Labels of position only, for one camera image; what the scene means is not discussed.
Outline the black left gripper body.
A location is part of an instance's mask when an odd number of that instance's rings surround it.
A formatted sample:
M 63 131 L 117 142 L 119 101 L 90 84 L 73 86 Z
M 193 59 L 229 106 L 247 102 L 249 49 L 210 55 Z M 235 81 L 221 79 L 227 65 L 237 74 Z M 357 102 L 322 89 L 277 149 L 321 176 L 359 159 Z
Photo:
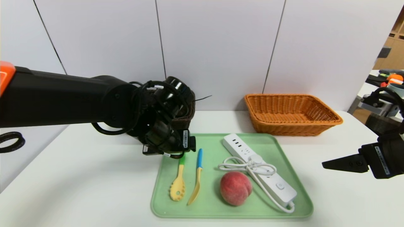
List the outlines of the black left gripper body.
M 167 153 L 180 153 L 188 151 L 189 145 L 189 130 L 172 130 L 166 131 L 166 152 Z

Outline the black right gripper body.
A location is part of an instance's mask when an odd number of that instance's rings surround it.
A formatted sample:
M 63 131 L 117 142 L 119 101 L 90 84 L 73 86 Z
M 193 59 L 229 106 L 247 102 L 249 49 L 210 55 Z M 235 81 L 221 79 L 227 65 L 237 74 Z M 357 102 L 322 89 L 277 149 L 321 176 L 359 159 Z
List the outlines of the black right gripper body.
M 362 145 L 361 154 L 376 179 L 389 179 L 404 174 L 403 135 L 379 136 L 377 142 Z

